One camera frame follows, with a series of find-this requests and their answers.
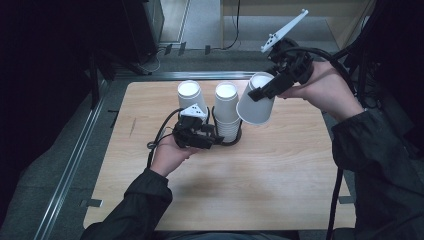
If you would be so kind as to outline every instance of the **black device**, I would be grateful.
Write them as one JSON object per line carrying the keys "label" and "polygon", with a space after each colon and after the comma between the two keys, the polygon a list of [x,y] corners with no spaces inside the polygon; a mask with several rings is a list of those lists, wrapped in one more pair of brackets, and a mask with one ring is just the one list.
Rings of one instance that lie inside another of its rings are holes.
{"label": "black device", "polygon": [[267,70],[275,77],[265,86],[256,88],[248,94],[257,102],[264,97],[272,99],[291,88],[295,83],[305,84],[314,71],[312,56],[306,51],[287,51],[299,45],[292,39],[278,41],[268,55],[276,65]]}
{"label": "black device", "polygon": [[180,148],[210,149],[212,145],[220,144],[224,139],[215,135],[214,125],[204,124],[201,118],[191,116],[181,116],[172,134]]}

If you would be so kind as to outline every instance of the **white handle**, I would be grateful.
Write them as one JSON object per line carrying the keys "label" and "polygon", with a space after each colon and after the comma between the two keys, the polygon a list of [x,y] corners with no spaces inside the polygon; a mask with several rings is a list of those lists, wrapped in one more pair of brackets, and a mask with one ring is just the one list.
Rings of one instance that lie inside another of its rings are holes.
{"label": "white handle", "polygon": [[266,52],[268,49],[270,49],[272,46],[274,46],[275,43],[280,41],[296,24],[300,22],[307,14],[309,13],[308,10],[302,9],[302,13],[291,20],[289,23],[287,23],[286,26],[282,27],[280,30],[278,30],[274,34],[269,35],[268,41],[265,43],[264,46],[261,47],[261,52]]}

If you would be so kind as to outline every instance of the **black cable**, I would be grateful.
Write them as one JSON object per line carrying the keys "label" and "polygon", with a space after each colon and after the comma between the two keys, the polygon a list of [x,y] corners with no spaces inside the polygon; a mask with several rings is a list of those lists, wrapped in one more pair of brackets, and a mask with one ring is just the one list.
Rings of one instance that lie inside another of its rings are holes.
{"label": "black cable", "polygon": [[336,184],[333,190],[333,197],[331,199],[331,208],[330,208],[330,219],[328,220],[328,229],[326,240],[331,240],[333,235],[334,220],[336,218],[336,207],[337,207],[337,198],[340,193],[340,186],[342,185],[343,179],[343,169],[337,168]]}
{"label": "black cable", "polygon": [[240,18],[240,0],[238,1],[238,4],[237,4],[236,38],[234,39],[234,42],[230,46],[227,46],[227,47],[224,47],[224,48],[212,48],[212,49],[214,49],[214,50],[228,50],[228,49],[230,49],[234,46],[234,44],[238,40],[238,35],[239,35],[239,26],[238,26],[239,18]]}
{"label": "black cable", "polygon": [[156,134],[155,140],[153,142],[148,143],[147,147],[150,149],[150,153],[149,153],[149,157],[147,158],[147,168],[150,168],[150,166],[152,165],[153,153],[155,152],[155,149],[158,146],[159,142],[163,139],[160,136],[166,124],[168,124],[169,119],[171,119],[175,115],[175,113],[181,112],[182,110],[184,110],[184,108],[178,108],[174,110],[171,114],[169,114],[169,116],[165,119],[162,126],[160,127],[158,133]]}
{"label": "black cable", "polygon": [[309,52],[309,53],[316,54],[316,55],[318,55],[320,57],[323,57],[323,58],[325,58],[328,61],[333,61],[334,60],[333,56],[330,53],[328,53],[328,52],[326,52],[326,51],[324,51],[322,49],[319,49],[319,48],[291,47],[291,48],[287,48],[284,51],[282,51],[281,54],[284,54],[286,52],[291,52],[291,51]]}
{"label": "black cable", "polygon": [[[160,53],[160,52],[162,52],[162,51],[164,51],[164,50],[165,50],[165,49],[159,49],[159,50],[158,50],[155,54],[150,55],[150,57],[149,57],[149,59],[148,59],[148,60],[146,60],[143,64],[139,64],[137,67],[139,67],[141,70],[146,71],[146,72],[148,72],[148,73],[156,72],[157,70],[159,70],[159,69],[160,69],[160,66],[161,66],[161,63],[160,63],[160,60],[159,60],[159,57],[158,57],[158,55],[157,55],[157,54],[158,54],[158,53]],[[143,65],[147,64],[148,62],[150,62],[150,60],[151,60],[153,57],[155,57],[155,58],[156,58],[156,61],[157,61],[157,67],[156,67],[155,69],[153,69],[153,70],[145,68]]]}
{"label": "black cable", "polygon": [[146,59],[146,60],[144,60],[144,62],[139,63],[139,66],[143,66],[144,64],[146,64],[146,63],[150,62],[150,60],[152,60],[152,58],[153,58],[154,56],[156,56],[158,53],[160,53],[160,52],[164,51],[165,49],[166,49],[166,47],[158,47],[158,50],[157,50],[155,53],[148,55],[148,56],[147,56],[147,59]]}
{"label": "black cable", "polygon": [[333,58],[336,60],[339,60],[340,58],[350,54],[353,55],[353,53],[351,52],[351,50],[356,46],[356,40],[353,41],[353,43],[351,43],[349,46],[343,48],[342,50],[338,51],[337,53],[335,53],[333,55]]}
{"label": "black cable", "polygon": [[171,136],[172,134],[173,134],[173,133],[169,133],[169,134],[166,134],[165,136],[161,137],[161,138],[159,139],[159,141],[158,141],[158,146],[159,146],[160,141],[162,141],[162,139],[164,139],[164,138],[166,138],[166,137],[168,137],[168,136]]}
{"label": "black cable", "polygon": [[358,100],[362,107],[365,106],[365,85],[367,81],[367,69],[368,69],[368,54],[364,52],[362,54],[361,63],[359,65],[359,76],[358,76]]}

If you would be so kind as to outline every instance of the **wire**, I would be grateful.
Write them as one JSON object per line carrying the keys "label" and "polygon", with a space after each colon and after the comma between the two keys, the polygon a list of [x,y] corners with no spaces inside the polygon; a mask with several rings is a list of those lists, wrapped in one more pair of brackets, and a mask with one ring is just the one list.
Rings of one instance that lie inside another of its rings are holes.
{"label": "wire", "polygon": [[330,219],[328,220],[327,235],[325,238],[326,240],[331,240],[332,238],[334,220],[336,218],[337,198],[339,197],[342,179],[343,179],[343,169],[337,168],[336,183],[333,189],[333,196],[331,198]]}
{"label": "wire", "polygon": [[281,54],[287,53],[287,52],[292,52],[292,51],[302,51],[302,52],[309,52],[309,53],[313,53],[316,54],[320,57],[323,57],[324,59],[328,60],[328,61],[334,61],[333,56],[322,50],[319,48],[307,48],[307,47],[291,47],[291,48],[287,48],[285,49]]}
{"label": "wire", "polygon": [[171,136],[172,135],[172,133],[169,133],[169,134],[166,134],[165,136],[162,136],[159,140],[158,140],[158,144],[160,143],[160,141],[162,141],[162,139],[164,139],[164,138],[166,138],[166,137],[168,137],[168,136]]}
{"label": "wire", "polygon": [[147,158],[147,168],[150,168],[150,166],[152,165],[153,153],[155,152],[155,148],[158,146],[159,142],[163,139],[163,137],[161,138],[161,134],[162,134],[162,131],[164,130],[166,124],[168,124],[169,119],[171,119],[176,113],[181,112],[182,110],[184,110],[184,108],[178,108],[178,109],[174,110],[171,114],[169,114],[169,116],[162,123],[162,126],[159,128],[159,131],[156,134],[155,141],[152,144],[150,144],[150,143],[148,144],[148,145],[153,146],[153,147],[151,148],[150,153],[149,153],[149,157]]}
{"label": "wire", "polygon": [[[361,33],[362,33],[362,30],[364,29],[364,27],[365,27],[365,19],[366,19],[366,16],[362,19],[362,23],[361,23]],[[355,54],[353,54],[350,50],[352,49],[352,48],[354,48],[354,47],[356,47],[356,45],[357,45],[357,39],[355,39],[355,41],[353,41],[350,45],[348,45],[347,47],[345,47],[344,49],[342,49],[342,50],[340,50],[339,52],[337,52],[336,54],[334,54],[333,55],[333,57],[335,58],[335,59],[340,59],[340,58],[342,58],[342,57],[344,57],[344,56],[346,56],[346,55],[353,55],[353,56],[355,56]]]}
{"label": "wire", "polygon": [[158,66],[154,69],[154,70],[149,70],[149,69],[147,69],[147,68],[144,68],[142,65],[144,65],[144,64],[146,64],[147,62],[149,62],[150,60],[151,60],[151,58],[149,58],[149,59],[147,59],[144,63],[142,63],[142,64],[140,64],[140,65],[138,65],[138,67],[140,68],[140,69],[142,69],[142,70],[144,70],[144,71],[146,71],[146,72],[156,72],[157,70],[159,70],[159,68],[160,68],[160,60],[159,60],[159,58],[158,58],[158,53],[160,53],[160,52],[162,52],[162,51],[164,51],[165,50],[165,48],[163,48],[163,49],[160,49],[159,51],[157,51],[155,54],[153,54],[154,56],[155,56],[155,58],[156,58],[156,61],[157,61],[157,63],[158,63]]}
{"label": "wire", "polygon": [[[233,6],[233,4],[231,4],[231,12],[232,12],[232,13],[234,12],[234,6]],[[234,28],[235,28],[235,29],[237,29],[237,24],[236,24],[236,22],[234,21],[234,15],[233,15],[233,14],[231,14],[231,20],[232,20],[232,22],[233,22],[233,26],[234,26]]]}
{"label": "wire", "polygon": [[239,18],[240,18],[240,0],[238,0],[238,4],[237,4],[237,21],[236,21],[236,38],[234,39],[234,42],[227,47],[224,48],[211,48],[211,50],[228,50],[230,48],[232,48],[234,46],[234,44],[237,42],[238,40],[238,36],[239,36]]}

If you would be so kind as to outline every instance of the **metal rail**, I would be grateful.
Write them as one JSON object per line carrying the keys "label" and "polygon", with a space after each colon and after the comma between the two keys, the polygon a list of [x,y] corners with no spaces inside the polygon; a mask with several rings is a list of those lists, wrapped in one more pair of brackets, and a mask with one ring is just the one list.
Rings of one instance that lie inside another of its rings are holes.
{"label": "metal rail", "polygon": [[59,181],[59,184],[57,185],[56,190],[52,198],[50,199],[43,220],[41,221],[37,233],[35,234],[34,240],[49,239],[57,216],[59,215],[63,202],[65,201],[66,195],[69,191],[75,173],[78,169],[82,154],[84,153],[85,147],[87,146],[87,142],[91,136],[94,125],[102,109],[104,103],[104,95],[106,95],[107,91],[109,90],[109,87],[110,84],[106,80],[103,80],[100,86],[100,93],[102,93],[100,101],[98,102],[96,107],[90,111],[90,114],[88,115],[87,121],[78,138],[74,150],[72,151],[71,157],[68,161],[68,164],[66,165],[66,168]]}
{"label": "metal rail", "polygon": [[201,71],[201,72],[162,72],[137,76],[130,71],[120,71],[117,78],[133,82],[178,81],[178,80],[247,80],[256,72],[244,71]]}

